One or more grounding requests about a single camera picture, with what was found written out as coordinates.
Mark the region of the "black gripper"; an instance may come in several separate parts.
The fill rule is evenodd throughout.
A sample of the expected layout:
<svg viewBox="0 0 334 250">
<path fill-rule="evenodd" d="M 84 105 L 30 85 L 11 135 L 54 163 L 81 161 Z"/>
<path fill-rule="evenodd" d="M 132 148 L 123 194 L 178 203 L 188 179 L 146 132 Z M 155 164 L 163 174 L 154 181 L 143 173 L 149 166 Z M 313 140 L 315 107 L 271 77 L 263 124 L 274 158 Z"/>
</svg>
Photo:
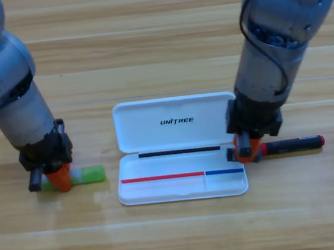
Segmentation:
<svg viewBox="0 0 334 250">
<path fill-rule="evenodd" d="M 41 191 L 42 176 L 61 192 L 71 190 L 72 147 L 72 142 L 65 132 L 64 121 L 59 119 L 55 120 L 51 132 L 42 140 L 19 148 L 19 162 L 27 172 L 30 172 L 30 192 Z"/>
<path fill-rule="evenodd" d="M 282 125 L 280 102 L 258 102 L 240 91 L 228 101 L 226 132 L 234 135 L 235 157 L 240 163 L 250 163 L 259 153 L 261 138 L 277 136 Z"/>
</svg>

